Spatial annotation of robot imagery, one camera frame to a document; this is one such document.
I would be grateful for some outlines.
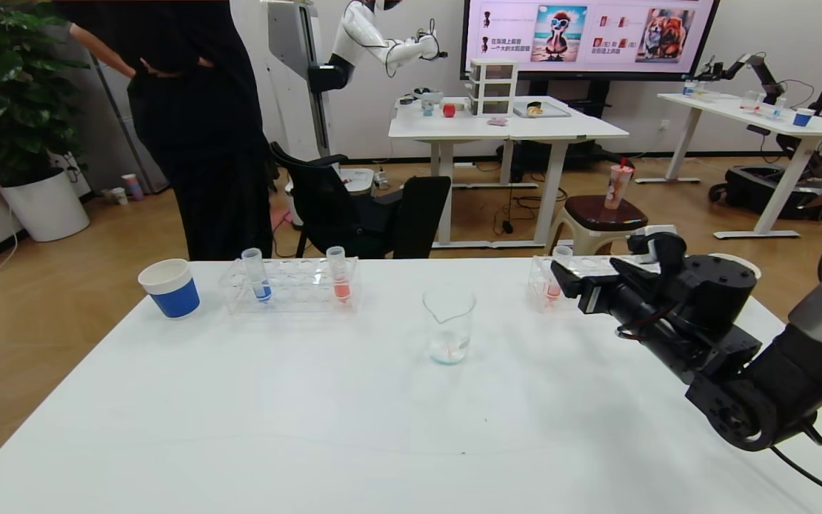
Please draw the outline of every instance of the white robot body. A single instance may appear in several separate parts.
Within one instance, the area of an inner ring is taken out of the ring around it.
[[[440,45],[434,35],[405,41],[384,38],[376,29],[376,13],[369,5],[362,0],[348,4],[335,36],[334,55],[357,66],[366,50],[384,64],[390,74],[417,59],[437,58]]]

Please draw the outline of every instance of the brown stool seat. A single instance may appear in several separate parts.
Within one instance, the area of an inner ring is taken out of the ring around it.
[[[626,199],[613,211],[604,208],[604,195],[573,196],[567,199],[564,208],[574,221],[590,231],[635,231],[649,224],[649,218]]]

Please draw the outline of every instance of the blue and white cup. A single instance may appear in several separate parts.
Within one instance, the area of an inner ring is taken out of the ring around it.
[[[795,110],[795,121],[792,121],[792,124],[797,127],[806,127],[814,113],[813,109],[797,109]]]
[[[200,303],[196,281],[186,259],[151,264],[138,274],[138,283],[167,318],[188,316]]]

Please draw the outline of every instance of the test tube rack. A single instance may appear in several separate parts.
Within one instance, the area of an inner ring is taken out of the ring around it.
[[[255,297],[243,261],[238,259],[219,280],[231,315],[249,313],[336,312],[353,311],[360,305],[360,261],[347,259],[351,297],[335,297],[332,274],[326,259],[268,259],[265,274],[271,286],[271,299],[262,302]]]

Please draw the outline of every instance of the chair backrest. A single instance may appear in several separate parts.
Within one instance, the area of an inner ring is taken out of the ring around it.
[[[448,176],[415,176],[405,182],[395,222],[395,259],[427,259],[452,188]]]
[[[311,243],[329,248],[356,234],[360,214],[335,168],[289,156],[278,143],[271,143],[271,153],[293,180],[294,206]]]

